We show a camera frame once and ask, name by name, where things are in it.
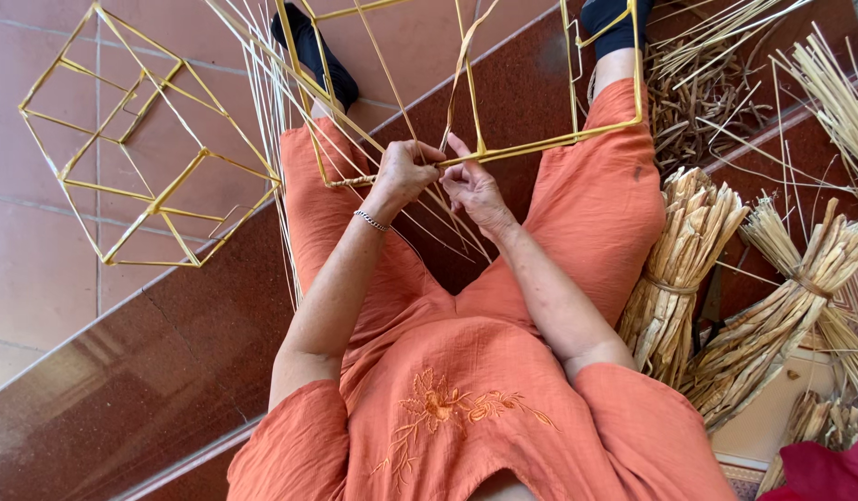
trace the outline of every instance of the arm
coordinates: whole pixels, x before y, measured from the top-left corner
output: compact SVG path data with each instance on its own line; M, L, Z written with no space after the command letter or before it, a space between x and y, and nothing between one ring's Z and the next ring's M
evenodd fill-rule
M460 156L469 149L455 135L448 143ZM579 286L546 256L506 208L497 182L478 162L450 167L442 179L452 208L465 209L497 247L522 290L537 330L559 359L568 380L596 362L635 370L633 357Z
M392 142L382 155L379 175L361 211L381 225L391 220L429 183L439 170L417 166L415 158L443 161L445 155L421 142ZM385 233L360 216L352 216L339 243L317 273L292 318L271 375L268 410L289 393L312 381L339 381L342 356L355 329L368 285L385 242Z

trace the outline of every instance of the geometric metal frame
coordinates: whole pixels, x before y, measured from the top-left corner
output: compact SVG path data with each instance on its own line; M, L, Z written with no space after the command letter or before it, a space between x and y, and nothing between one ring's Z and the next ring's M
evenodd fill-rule
M301 69L301 65L299 64L299 61L297 58L295 45L292 41L292 35L290 32L289 20L287 19L286 11L283 8L282 2L280 0L277 0L277 10L278 10L278 13L279 13L279 16L281 19L281 24L282 24L283 31L284 31L285 41L286 41L287 47L289 47L288 51L290 52L291 68L289 66L283 64L282 62L278 62L278 63L281 64L281 66L287 70L289 75L291 77L293 77L297 81L297 83L299 84L299 88L300 88L300 92L301 92L301 100L304 104L303 107L304 107L304 110L308 114L310 114L310 104L309 104L309 99L308 99L308 97L310 96L314 101L322 102L324 107L328 107L329 109L331 109L332 112L334 113L335 118L342 120L342 121L346 122L347 124L349 124L349 126L352 127L359 135L361 135L361 137L365 141L371 143L374 148L379 150L380 153L383 153L385 151L384 148L382 148L376 142L374 142L373 139L368 134L366 134L363 130L361 130L357 126L354 126L354 124L351 123L350 120L347 119L347 117L345 117L344 111L342 109L340 109L338 106L336 106L334 99L332 98L332 96L334 95L333 94L333 83L330 81L330 79L328 77L326 77L330 73L329 73L329 70L327 68L326 58L323 56L323 45L321 44L320 31L319 31L317 25L321 20L333 19L333 18L348 16L348 15L353 15L353 14L359 14L361 19L364 22L365 27L368 30L368 34L370 34L371 40L373 40L373 42L374 42L374 48L376 50L377 55L380 57L380 61L382 62L382 65L384 67L385 63L382 60L381 52L379 50L378 45L375 42L375 39L373 38L372 30L368 24L367 18L364 16L364 12L370 11L372 9L378 9L378 8L392 6L395 4L405 2L406 0L377 0L377 1L372 2L370 4L364 4L364 5L361 5L358 0L353 0L353 1L355 4L354 7L342 9L342 10L335 11L332 13L316 15L314 13L314 11L311 9L311 6L309 4L309 0L301 0L302 5L305 6L305 9L307 11L308 16L311 18L311 25L315 30L315 36L317 38L317 47L320 51L321 58L323 60L322 61L322 63L323 63L323 74L324 74L324 78L325 78L324 84L326 85L327 90L323 90L321 85L318 85L317 82L315 82L306 72L304 72ZM459 12L460 12L459 1L455 0L455 4L457 6L457 14L459 15ZM583 140L589 139L591 137L595 137L595 136L600 135L600 134L604 134L604 133L612 131L612 130L631 127L631 126L634 126L634 125L642 122L642 120L643 120L643 117L642 117L642 83L643 83L643 80L642 80L642 74L641 74L641 68L642 68L641 62L642 62L643 56L641 53L642 47L639 47L638 27L636 24L637 23L636 0L627 0L626 9L623 11L623 13L621 13L618 17L613 19L613 21L611 23L609 23L608 26L601 29L599 32L597 32L595 35L593 35L590 39L581 40L581 38L579 37L579 34L575 37L575 45L577 46L577 48L578 49L584 48L584 47L590 45L599 36L601 36L602 33L606 32L609 28L611 28L616 22L622 20L624 17L627 17L628 15L633 13L632 19L633 19L633 31L634 31L634 47L636 49L636 61L635 61L635 70L634 70L635 117L633 119L627 120L625 122L620 122L617 124L611 124L608 126L603 126L603 127L599 127L599 128L592 128L592 129L587 129L587 130L579 130L579 126L578 126L578 101L577 101L576 93L574 91L574 83L583 75L582 60L579 60L581 62L580 63L580 75L577 78L574 77L573 70L571 68L571 60L570 60L570 32L569 32L569 29L571 26L575 26L575 27L577 26L577 20L575 19L574 21L568 22L568 9L567 9L567 5L566 5L566 0L560 0L562 28L563 28L564 33L565 33L566 47L567 47L566 54L567 54L567 59L568 59L568 91L569 91L570 107L571 107L572 132L565 134L565 135L559 135L557 137L551 137L548 139L544 139L541 141L528 142L528 143L524 143L524 144L520 144L520 145L516 145L516 146L510 146L510 147L501 148L501 149L496 149L496 150L489 149L485 144L485 140L481 134L481 128L479 125L479 110L477 109L477 99L475 96L475 85L474 85L474 80L472 78L472 73L471 73L471 64L469 61L468 48L469 48L470 41L471 41L471 35L474 33L474 29L477 27L478 24L480 24L480 22L483 20L484 17L487 17L487 15L490 14L490 12L494 9L494 6L496 4L497 4L497 2L495 1L490 6L490 8L486 11L486 13L482 17L482 19L479 19L475 23L475 25L473 25L470 28L470 30L468 32L463 31L462 21L460 23L462 45L461 45L460 57L459 57L459 60L457 63L457 71L454 74L454 89L452 91L451 106L453 106L453 92L456 92L457 79L461 74L461 70L464 68L465 73L467 75L468 82L469 82L469 92L470 92L471 102L472 102L473 119L474 119L476 135L478 137L478 140L476 142L476 151L473 154L470 154L468 156L464 156L462 158L457 158L457 159L453 159L453 160L449 160L449 161L440 162L438 164L439 167L447 167L447 166L451 166L451 165L456 165L457 163L461 163L461 162L466 161L466 160L487 162L487 161L494 161L494 160L500 160L500 159L504 159L504 158L508 158L508 157L523 155L523 154L530 154L530 153L546 150L549 148L554 148L556 146L573 144L574 142L583 141ZM407 117L406 109L403 106L403 104L401 103L401 100L400 100L400 97L398 96L398 92L396 90L395 84L392 81L391 75L389 74L388 70L386 70L386 75L389 78L389 83L391 85L393 92L395 93L395 97L399 101L399 106L400 106L402 116L404 117L408 126L410 126L410 120ZM450 120L451 120L451 115L450 115L450 113L448 113L448 124L447 124L448 127L450 126L450 123L449 123ZM323 182L327 186L329 186L329 187L348 186L348 185L359 186L359 185L370 184L370 182L374 178L373 176L360 176L360 177L357 177L354 179L343 179L343 181L341 181L341 182L330 182L328 180L328 178L326 177L326 174L325 174L325 171L323 168L321 155L320 155L320 152L318 150L318 137L317 137L315 128L311 123L308 122L308 120L306 123L309 126L309 129L311 131L312 144L314 145L315 154L317 156L318 168L320 169L321 176L323 178ZM412 127L410 127L410 131L411 131L411 134L414 135L413 139L415 139L415 133L413 132Z
M101 20L104 22L104 24L108 28L111 29L113 34L121 42L123 42L123 46L126 47L126 49L129 51L129 53L131 53L132 57L135 59L135 61L141 67L141 72L138 75L137 81L130 88L125 88L121 85L118 85L114 82L111 82L109 79L101 77L100 75L96 74L95 72L90 71L89 69L83 67L82 65L75 63L74 61L68 59L66 56L67 51L70 49L72 42L77 39L78 34L81 31L81 29L83 28L83 26L86 24L86 22L89 21L91 16L94 14L97 14L101 18ZM144 39L147 43L149 43L150 45L155 47L157 50L165 53L169 58L171 58L173 61L175 61L175 65L172 68L172 70L165 77L157 75L153 71L149 70L145 66L145 64L142 63L141 60L139 60L138 57L135 55L135 51L131 48L131 46L123 38L123 34L120 33L119 29L117 29L116 24L123 26L124 28L128 29L129 31L131 31L132 33L137 35L138 37ZM64 120L59 120L59 119L56 119L54 117L45 115L43 113L39 113L37 111L34 111L33 109L30 109L30 102L31 102L32 98L34 97L36 92L41 88L41 86L47 81L47 79L53 74L54 70L58 67L66 68L67 70L76 71L78 73L87 75L89 77L96 78L97 80L101 81L105 85L111 85L113 87L120 89L121 91L123 91L125 93L123 98L120 99L120 102L112 109L112 111L110 112L108 117L104 120L104 122L100 126L98 126L97 130L95 130L95 131L87 130L85 128L82 128L82 127L76 126L74 124L68 123ZM210 97L212 103L206 103L205 101L191 95L187 91L185 91L185 90L179 88L177 85L173 85L171 83L171 79L173 77L175 77L175 75L178 73L178 71L182 67L185 67L187 69L187 71L189 71L191 73L191 75L194 76L194 78L200 84L200 86L205 91L205 93ZM154 91L154 93L152 95L150 95L150 97L146 100L146 102L144 103L144 105L142 105L141 109L138 112L132 112L135 115L135 119L133 120L133 122L129 126L129 128L123 133L122 136L120 136L119 138L108 137L107 135L105 135L103 133L104 129L107 127L107 125L113 119L113 117L117 114L117 112L120 111L121 109L125 110L125 106L132 99L135 98L135 96L136 96L135 90L137 90L138 86L141 85L145 81L145 78L147 78L151 83L154 84L156 90ZM164 89L166 87L178 92L182 96L186 96L186 97L194 100L195 102L200 103L201 105L205 106L206 108L209 108L209 109L215 111L216 113L218 113L219 115L225 117L230 122L231 126L240 134L240 136L244 139L244 141L249 145L249 147L252 149L252 151L256 154L258 159L261 161L262 166L265 168L266 174L262 174L261 172L258 172L252 168L246 167L245 165L242 165L236 161L233 161L228 157L225 157L225 156L220 155L220 154L216 154L216 153L212 152L209 148L207 148L202 142L200 142L200 139L196 136L194 131L191 130L191 128L188 126L187 122L178 113L178 110L175 108L175 106L172 105L171 101L166 96L166 94L164 92ZM147 182L145 181L144 176L141 174L141 172L138 170L137 166L135 165L135 162L133 161L131 155L129 154L128 149L125 146L125 142L127 142L129 140L129 138L133 135L133 132L136 131L137 127L142 123L142 120L144 119L148 110L150 110L150 108L152 108L155 101L160 97L162 97L163 100L167 103L168 107L172 109L172 111L175 113L176 117L181 122L181 125L184 127L184 129L190 134L190 136L194 139L194 141L196 141L197 144L200 146L200 151L189 162L189 164L181 171L181 173L171 183L169 183L165 189L163 189L162 192L154 193L153 191L151 191L151 188L147 185ZM221 106L221 104L219 103L219 100L216 99L216 97L212 94L209 87L207 87L203 83L203 81L200 79L200 76L197 75L196 71L194 71L194 68L191 67L191 65L186 60L178 57L178 55L176 55L172 51L167 50L165 47L156 43L154 40L147 38L143 33L138 31L137 29L129 26L122 19L119 19L115 15L106 11L104 8L102 8L100 6L100 3L98 1L94 2L91 5L91 7L89 7L89 10L86 12L85 16L83 16L82 20L79 22L78 26L73 30L72 34L70 35L70 38L65 43L64 47L58 53L57 57L55 58L55 61L48 67L48 69L42 74L42 76L40 76L39 79L37 79L36 83L33 85L32 89L30 90L30 93L23 99L23 101L20 103L20 105L18 105L18 109L20 110L20 113L21 113L21 116L22 116L24 122L26 122L27 127L30 129L30 132L33 134L33 137L35 138L36 143L39 146L39 149L42 151L43 156L45 156L45 161L48 163L48 165L52 169L52 172L55 174L55 176L56 176L56 178L57 178L57 180L61 186L61 189L64 191L64 194L67 197L67 200L69 201L69 203L73 209L73 212L76 214L76 218L78 219L79 223L82 225L82 228L85 231L86 235L89 237L89 242L91 243L92 247L95 249L95 252L97 253L98 258L101 260L101 262L103 264L108 265L108 266L117 265L117 264L130 264L130 265L181 266L181 267L200 268L204 263L206 263L206 261L208 261L215 254L216 251L218 251L227 242L227 240L231 237L231 235L233 235L234 232L237 230L237 228L239 228L240 225L243 222L245 222L245 220L248 219L252 215L252 213L256 210L256 208L258 206L260 206L265 200L267 200L268 197L270 197L274 193L274 191L277 190L277 188L279 188L279 186L280 186L280 178L277 175L277 172L268 164L267 161L265 161L265 159L258 152L258 150L252 144L252 142L249 140L249 138L247 138L246 135L244 134L244 132L242 130L240 130L240 128L237 126L237 124L234 122L234 120L231 118L231 116ZM61 126L64 126L67 128L72 128L74 130L88 134L89 139L78 150L78 152L73 155L73 157L67 162L66 165L59 168L58 166L55 165L55 163L52 161L51 157L45 151L44 144L41 141L41 139L39 138L39 135L34 130L33 125L30 121L31 116L38 117L42 120L48 120L48 121L54 122L56 124L59 124ZM144 186L146 187L148 193L133 193L133 192L125 191L125 190L120 190L117 188L112 188L110 186L102 186L102 185L93 184L93 183L86 183L86 182L76 181L76 180L72 180L72 179L68 178L73 167L77 164L77 162L82 157L82 155L85 154L86 151L88 151L91 144L96 142L99 138L104 139L104 140L109 141L109 142L113 142L119 146L119 148L123 151L123 154L126 156L126 158L131 163L133 169L135 170L135 173L137 173L137 175L140 177L140 179L143 182ZM180 187L184 184L184 182L189 178L189 176L191 176L191 174L196 170L196 168L200 165L200 163L207 157L213 157L213 158L220 159L224 162L227 162L231 166L240 168L243 171L245 171L245 172L247 172L253 176L257 176L257 177L260 177L262 179L267 180L270 183L270 189L267 190L267 192L264 194L264 196L261 197L261 199L259 199L256 203L252 204L252 206L237 205L234 207L234 209L229 211L227 213L227 215L225 215L225 216L198 214L198 213L194 213L194 212L180 211L180 210L172 209L170 207L165 206L164 204L168 200L168 198L174 192L176 192L178 190L178 187ZM97 190L97 191L101 191L101 192L105 192L105 193L113 193L113 194L117 194L120 196L132 198L132 199L140 199L143 201L147 201L149 203L147 205L147 208L138 216L138 218L135 220L135 222L126 230L125 233L123 233L123 236L120 238L120 241L117 242L115 245L113 245L109 251L102 252L100 247L98 246L95 238L92 236L92 234L89 232L89 229L84 224L83 219L78 212L78 208L76 207L76 203L73 201L72 196L70 194L70 191L68 190L68 186L76 186L76 187L82 187L82 188ZM231 215L234 214L234 212L238 208L241 208L241 207L243 207L246 210L245 213L243 214L243 216L225 231L224 236L215 237L214 233L216 233L220 228L222 228L222 226L225 225L225 223L230 220ZM120 250L120 248L123 246L123 244L129 239L129 237L142 224L144 224L144 222L149 217L157 216L157 215L162 217L162 219L167 224L169 231L175 236L176 241L181 246L182 250L184 251L185 255L187 256L188 262L115 260L114 258L116 256L116 253ZM210 239L216 240L216 243L212 247L210 252L206 256L204 256L202 259L198 258L194 254L194 250L190 249L190 247L184 242L184 239L181 237L181 235L176 230L175 225L172 224L171 220L169 219L169 217L168 217L169 215L183 216L183 217L190 217L190 218L200 218L200 219L216 222L217 224L216 224L215 229L209 235Z

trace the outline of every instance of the foot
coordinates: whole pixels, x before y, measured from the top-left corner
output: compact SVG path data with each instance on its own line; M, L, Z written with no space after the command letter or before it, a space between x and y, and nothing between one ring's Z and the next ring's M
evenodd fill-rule
M654 6L654 0L635 1L637 2L636 15L639 18L636 23L639 28L639 50L644 50L645 25ZM626 10L626 0L587 0L580 10L580 22L587 31L595 35L620 16L624 10ZM618 49L633 48L634 43L633 16L628 14L595 40L596 61Z
M311 26L311 18L299 10L292 3L284 4L286 17L290 22L290 32L292 41L296 45L296 53L299 56L299 62L304 64L315 75L317 84L326 90L326 83L323 80L323 63L320 58L320 50L317 48L317 39L315 37L314 27ZM280 15L274 14L271 20L271 35L274 36L281 47L286 49L286 37L280 22ZM348 71L336 59L330 47L321 38L323 45L323 56L326 58L326 66L330 71L330 81L333 83L333 92L336 100L342 104L345 111L348 112L351 104L357 100L357 83L355 79L348 74Z

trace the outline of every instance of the woman's left hand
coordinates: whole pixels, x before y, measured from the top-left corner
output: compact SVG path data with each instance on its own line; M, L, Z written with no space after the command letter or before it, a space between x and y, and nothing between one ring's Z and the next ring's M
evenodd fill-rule
M391 142L382 154L379 175L362 209L380 224L389 225L408 203L416 200L423 188L443 174L439 167L423 165L423 158L426 163L434 164L445 161L447 156L424 142Z

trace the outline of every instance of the wire lantern frame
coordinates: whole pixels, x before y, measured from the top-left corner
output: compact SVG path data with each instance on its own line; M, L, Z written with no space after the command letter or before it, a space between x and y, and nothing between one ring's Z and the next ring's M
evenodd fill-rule
M82 28L91 19L91 17L93 15L97 15L98 17L100 17L100 19L103 21L104 25L107 28L110 28L110 30L113 32L113 34L120 40L120 42L122 42L123 46L129 51L132 58L135 60L135 62L141 68L141 71L138 74L137 80L129 88L126 88L122 85L119 85L119 84L111 81L108 78L102 77L101 75L98 75L94 71L91 71L91 70L85 68L81 64L76 63L67 57L67 51L69 51L73 41L78 38L79 32L82 30ZM122 26L123 28L126 28L128 31L130 31L134 35L145 40L145 42L150 44L153 48L162 52L169 59L171 59L172 61L175 62L174 66L166 74L166 76L161 76L161 75L155 73L154 71L151 71L150 69L148 69L145 66L144 63L142 63L142 61L137 57L137 55L135 55L135 51L132 49L132 47L129 45L129 43L123 37L123 34L120 32L120 29L117 28L117 25ZM196 96L191 95L188 91L181 89L180 87L178 87L177 85L174 85L171 82L172 78L174 78L178 74L178 72L181 70L181 68L183 68L183 67L186 68L187 71L189 71L191 73L191 75L194 77L196 82L200 85L202 90L206 93L207 96L209 96L209 101L211 101L212 103L207 103L206 101L201 100L201 99L197 98ZM65 120L56 119L55 117L51 117L51 116L46 115L44 113L37 112L37 111L30 108L30 103L31 103L33 97L35 96L35 94L37 93L37 91L54 74L55 69L57 69L57 68L65 68L65 69L70 70L70 71L75 71L75 72L81 73L83 75L93 77L96 80L103 83L104 85L110 85L111 87L117 88L123 92L123 97L116 104L116 106L113 107L113 109L110 111L107 118L99 126L97 126L97 130L94 130L94 131L88 130L86 128L76 126L76 125L74 125L70 122L67 122ZM128 111L127 109L125 109L126 106L136 97L135 92L138 90L138 87L145 82L145 80L149 81L150 83L152 83L154 85L154 87L155 87L154 92L147 98L147 100L144 102L144 104L141 106L141 108L137 112ZM226 156L223 156L221 154L217 154L217 153L213 152L210 148L205 146L203 144L203 142L201 142L200 139L197 137L197 135L194 133L194 131L191 130L187 121L181 116L181 114L178 112L176 107L169 100L169 98L167 97L166 92L165 92L166 88L169 88L173 91L178 92L182 96L185 96L185 97L188 97L189 99L192 99L196 103L199 103L202 106L205 106L206 108L211 109L212 111L215 111L216 113L218 113L218 115L227 119L227 121L231 124L231 126L234 128L234 130L237 131L237 133L244 139L244 141L247 143L247 145L250 147L250 149L252 149L252 151L256 154L256 156L258 157L262 166L265 168L266 173L263 174L261 172L256 171L253 168L246 167L245 165L243 165L237 161L233 161ZM181 123L181 125L185 129L185 131L187 131L190 134L190 136L194 139L194 141L197 142L197 144L200 146L200 151L194 156L194 158L189 162L189 164L183 170L181 170L181 172L178 174L178 176L176 176L176 178L174 180L172 180L167 185L166 188L164 188L159 193L154 193L151 190L150 186L147 184L147 181L145 180L145 176L142 175L141 171L135 165L135 161L133 160L132 156L129 154L129 150L126 147L126 142L132 137L133 133L137 130L137 128L139 126L141 126L142 120L144 120L145 115L153 107L156 100L159 99L160 97L162 97L162 99L166 102L167 106L173 111L173 113L175 114L176 118L178 118L179 122ZM31 88L28 95L18 105L18 109L20 110L20 113L21 113L21 116L22 116L24 122L27 124L27 128L30 130L30 132L33 135L33 138L36 140L37 146L42 151L42 155L45 157L45 161L48 163L48 166L51 168L52 172L55 174L61 189L64 191L64 195L67 197L67 201L71 205L73 213L76 215L76 218L78 219L79 223L82 225L83 231L85 231L86 236L88 236L88 238L89 238L89 242L91 243L92 247L95 249L95 253L97 254L98 258L101 260L101 262L105 265L108 265L108 266L113 266L113 265L118 265L118 264L126 264L126 265L180 266L180 267L200 268L213 255L215 255L216 251L218 251L228 241L228 239L234 234L234 232L236 232L236 230L240 227L240 225L243 222L245 222L246 219L248 219L254 211L256 211L256 208L259 207L263 202L265 202L269 197L271 197L273 195L273 193L279 188L280 183L281 183L280 177L277 175L277 172L271 167L269 162L267 162L263 158L263 156L258 152L258 149L252 144L252 142L249 140L249 138L247 138L245 133L237 126L236 122L234 122L234 119L232 119L231 116L225 110L225 108L222 107L221 103L219 103L219 100L212 94L212 91L210 91L209 87L203 83L203 81L200 79L200 76L196 73L196 71L194 71L194 68L191 66L190 63L188 63L188 61L178 57L178 55L176 55L174 52L169 51L166 47L164 47L164 46L158 44L156 41L148 38L142 32L133 28L128 23L126 23L124 20L122 20L122 19L118 18L117 16L113 15L112 13L106 11L100 5L100 3L98 1L94 2L89 7L89 9L86 11L82 20L79 22L77 27L72 31L72 33L71 33L69 39L66 41L64 47L61 49L61 51L58 52L54 62L51 63L51 65L48 67L48 69L45 70L45 72L39 77L39 79L36 80L36 83L33 84L33 87ZM129 127L125 130L125 132L123 132L123 134L120 137L113 138L113 137L108 136L104 132L104 130L107 127L107 125L111 123L111 120L113 120L114 116L120 110L124 110L126 112L131 112L133 115L135 115L135 117L134 117L131 125L129 125ZM45 150L44 143L42 142L39 134L37 134L37 132L35 131L35 129L33 127L33 124L31 123L31 120L30 120L31 117L37 117L39 119L47 120L47 121L56 123L58 125L64 126L66 128L71 128L73 130L76 130L76 131L79 131L83 134L88 135L89 138L82 145L82 147L78 150L78 152L76 154L74 154L70 158L69 161L67 161L66 165L64 165L62 167L58 167L55 164L55 162L52 160L52 158L48 154L48 152ZM147 193L134 193L134 192L129 192L129 191L113 188L110 186L103 186L103 185L96 184L96 183L88 183L88 182L73 180L73 179L69 178L69 175L71 174L73 168L78 163L79 159L89 150L89 147L91 147L91 145L94 142L96 142L98 139L103 139L105 141L112 142L120 148L120 150L123 152L124 156L129 160L129 163L132 165L132 167L133 167L135 173L137 174L138 178L143 183L144 187L147 190ZM248 174L251 174L253 176L265 179L267 181L269 188L267 189L265 194L256 203L252 204L251 207L245 206L245 205L236 205L225 216L214 216L214 215L200 214L200 213L196 213L196 212L181 211L178 209L173 209L171 207L168 207L166 205L166 203L170 199L171 195L174 192L176 192L178 190L178 188L185 183L185 181L194 173L194 171L197 169L197 167L200 166L202 161L208 157L219 159L223 162L226 162L227 164L229 164L232 167L237 167L237 168L242 169L244 172L246 172ZM145 208L145 210L137 217L135 222L129 226L129 228L125 231L125 233L123 233L123 236L120 238L120 240L116 244L112 245L110 250L108 250L107 252L104 252L101 250L100 246L98 245L96 239L92 236L91 232L89 232L89 229L86 227L82 216L79 214L79 210L78 210L78 207L76 205L76 202L73 200L73 198L70 194L70 191L68 189L70 186L74 186L74 187L78 187L78 188L86 188L86 189L95 190L95 191L102 192L102 193L112 193L115 195L127 197L128 199L138 199L141 201L148 202L148 205ZM225 230L223 232L224 234L222 234L221 236L216 236L216 233L218 233L219 230L223 226L225 226L229 220L231 220L232 214L237 212L238 209L245 210L245 213L240 217L239 220L236 220L236 222L234 222L233 225L231 225L227 230ZM183 216L183 217L187 217L187 218L198 218L198 219L202 219L202 220L215 222L216 226L212 230L212 233L209 234L209 237L208 237L212 242L215 242L215 244L212 246L212 249L210 249L210 251L208 253L206 253L206 255L203 256L202 258L196 256L195 250L192 250L188 246L188 244L184 241L181 234L178 233L178 230L176 229L175 225L172 224L172 221L169 219L169 215ZM185 255L187 256L187 262L185 262L185 261L182 261L182 262L133 261L133 260L123 260L123 259L117 259L116 258L117 252L129 240L129 237L138 228L140 228L141 225L144 224L145 221L151 216L159 216L166 223L168 230L175 237L176 241L178 242L178 245L181 247L182 251L184 251Z
M300 93L301 105L299 105L300 112L305 120L306 127L309 128L311 133L311 140L314 146L316 158L317 158L317 166L320 170L320 175L323 180L323 183L328 187L339 187L339 186L369 186L374 180L375 175L369 175L366 172L363 172L354 161L345 157L348 162L356 168L356 171L360 176L350 178L350 177L342 177L341 181L330 181L326 175L326 168L323 165L323 160L321 158L321 148L319 138L323 136L326 138L326 133L316 125L314 120L311 119L311 107L312 103L320 103L323 108L329 109L332 115L332 119L334 120L335 126L342 131L342 133L348 138L349 141L356 144L356 147L359 147L357 143L348 135L345 131L345 128L340 124L340 121L345 125L349 126L352 130L355 131L357 135L361 137L364 141L370 143L378 152L381 154L385 152L385 148L380 146L377 142L375 142L367 132L361 129L357 124L355 124L351 119L345 116L345 112L339 105L337 105L334 101L334 91L333 91L333 82L330 81L329 78L329 69L327 67L326 57L323 53L323 44L321 43L321 35L320 30L318 28L318 23L322 20L326 19L334 19L344 16L350 16L357 14L364 23L364 27L370 36L370 40L373 43L374 50L376 51L376 55L379 57L380 63L382 65L383 70L386 73L386 77L389 80L389 84L391 86L392 92L395 95L395 98L398 102L398 106L401 112L402 117L407 123L407 126L410 130L410 133L413 139L417 139L416 133L413 130L413 126L411 125L410 119L407 115L407 110L404 104L401 101L400 94L398 92L398 88L395 86L395 83L390 75L390 71L388 66L385 63L384 58L382 57L382 52L379 49L378 43L376 42L376 38L374 36L373 30L370 27L370 23L368 22L365 12L371 11L379 8L388 8L390 6L394 6L396 4L401 4L406 2L407 0L377 0L375 2L362 5L359 0L353 0L354 6L338 10L332 13L325 14L315 14L314 9L312 9L309 0L301 0L302 6L305 7L307 11L307 15L311 18L311 26L314 28L318 51L321 55L321 60L323 64L323 74L324 74L324 85L326 86L326 90L323 89L321 85L319 85L314 79L304 72L299 63L298 55L296 53L295 43L292 38L292 34L290 31L289 19L286 16L286 11L283 6L282 0L276 0L275 4L277 6L277 11L280 16L281 25L283 27L284 38L286 41L286 46L288 47L288 51L290 54L290 64L287 64L284 61L284 58L280 57L271 47L265 45L262 41L255 37L252 33L253 27L252 25L246 26L249 24L248 21L244 20L240 21L236 19L234 16L230 15L228 12L222 9L219 6L216 0L205 0L207 4L212 6L213 11L222 18L225 22L225 25L237 35L237 37L246 43L252 45L253 48L256 48L258 51L267 54L267 56L271 57L274 60L274 63L282 68L287 75L295 80ZM598 33L590 37L589 39L582 40L579 36L579 30L577 29L577 20L573 21L568 20L568 8L566 4L566 0L560 0L560 11L561 11L561 26L566 38L566 57L568 59L568 94L570 97L570 112L571 112L571 122L572 122L572 130L570 133L565 135L559 135L556 137L550 137L541 141L536 142L528 142L516 146L509 146L500 149L492 149L486 145L484 137L481 133L481 127L479 122L479 110L477 107L477 99L475 96L475 81L472 76L471 64L469 59L469 47L471 45L472 36L475 34L479 25L490 15L490 13L494 10L494 7L497 5L499 0L495 0L495 2L489 7L489 9L479 17L473 24L470 26L468 30L464 30L464 24L462 16L460 15L460 3L459 0L454 0L455 6L457 7L457 16L459 20L459 28L461 34L461 48L459 52L459 57L457 59L457 68L454 73L454 82L453 89L451 91L450 104L447 109L447 125L445 128L444 137L441 140L440 149L443 150L446 146L446 136L447 132L450 131L451 124L453 122L453 103L454 103L454 94L457 90L457 83L460 78L460 75L463 73L466 74L466 79L469 85L469 94L472 104L472 115L475 126L476 135L478 137L476 143L476 151L473 154L468 156L460 157L453 160L448 160L444 162L440 162L438 164L439 167L448 167L451 165L456 165L463 161L472 160L479 162L488 162L501 160L509 157L514 157L518 155L531 154L534 152L546 150L549 148L554 148L556 146L564 146L573 144L575 142L587 140L589 138L595 137L600 134L604 134L609 131L627 128L631 126L635 126L642 122L642 53L639 47L639 37L638 37L638 27L636 25L636 0L627 0L626 9L621 13L618 17L616 17L608 26L600 30ZM634 69L634 97L635 97L635 117L632 120L627 120L625 122L620 122L617 124L611 124L608 126L603 126L599 128L591 128L587 130L579 130L578 126L578 98L576 96L574 90L574 84L583 76L583 62L580 56L580 49L587 47L593 41L599 38L602 33L606 32L610 29L615 23L623 20L628 15L633 14L633 32L634 32L634 47L636 49L635 55L635 69ZM571 65L571 57L570 57L570 45L571 45L571 35L570 29L575 29L574 36L574 45L578 48L578 56L579 56L579 75L574 77L574 72ZM427 193L430 195L434 195L431 190L427 189Z

